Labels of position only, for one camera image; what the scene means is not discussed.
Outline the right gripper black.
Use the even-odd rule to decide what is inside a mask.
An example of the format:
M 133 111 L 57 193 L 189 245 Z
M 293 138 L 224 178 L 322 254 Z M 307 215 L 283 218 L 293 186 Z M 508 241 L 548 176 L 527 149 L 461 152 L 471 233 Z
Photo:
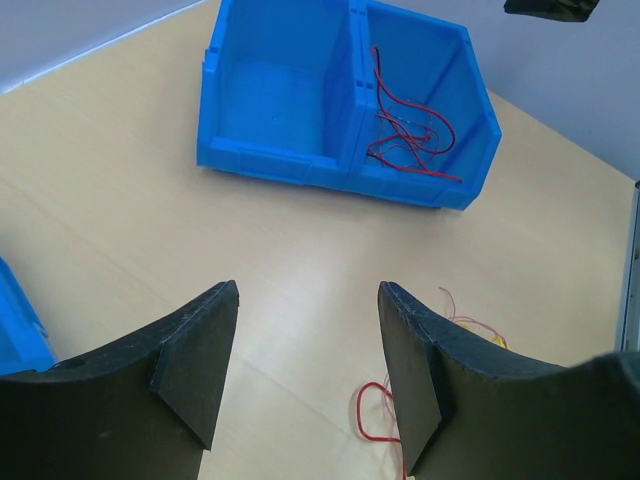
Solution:
M 599 0 L 506 0 L 504 12 L 559 22 L 586 22 Z

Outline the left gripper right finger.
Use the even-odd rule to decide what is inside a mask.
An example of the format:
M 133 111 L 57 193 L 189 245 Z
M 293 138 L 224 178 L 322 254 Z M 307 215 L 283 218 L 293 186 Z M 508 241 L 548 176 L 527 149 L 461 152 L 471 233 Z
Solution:
M 418 479 L 635 479 L 639 356 L 563 367 L 501 348 L 394 282 L 378 290 L 404 459 Z

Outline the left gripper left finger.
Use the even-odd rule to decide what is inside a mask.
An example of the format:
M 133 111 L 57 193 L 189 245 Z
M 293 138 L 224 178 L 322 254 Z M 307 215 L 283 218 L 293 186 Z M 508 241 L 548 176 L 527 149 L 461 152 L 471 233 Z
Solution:
M 1 379 L 5 479 L 195 479 L 234 341 L 234 281 L 44 372 Z

